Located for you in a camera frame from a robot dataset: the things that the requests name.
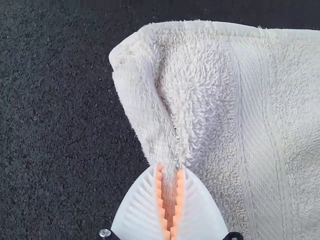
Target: dark carpet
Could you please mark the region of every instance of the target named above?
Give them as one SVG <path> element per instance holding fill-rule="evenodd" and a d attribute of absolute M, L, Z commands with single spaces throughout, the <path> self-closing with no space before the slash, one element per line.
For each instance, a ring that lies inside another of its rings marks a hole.
<path fill-rule="evenodd" d="M 110 227 L 148 165 L 108 54 L 143 25 L 320 29 L 318 0 L 105 3 L 0 1 L 0 240 L 92 240 Z"/>

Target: white towel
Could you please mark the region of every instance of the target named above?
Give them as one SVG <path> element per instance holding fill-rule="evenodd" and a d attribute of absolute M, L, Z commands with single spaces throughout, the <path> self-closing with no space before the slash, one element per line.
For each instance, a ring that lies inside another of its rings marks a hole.
<path fill-rule="evenodd" d="M 109 55 L 125 113 L 167 183 L 188 166 L 246 240 L 320 236 L 320 32 L 153 23 Z"/>

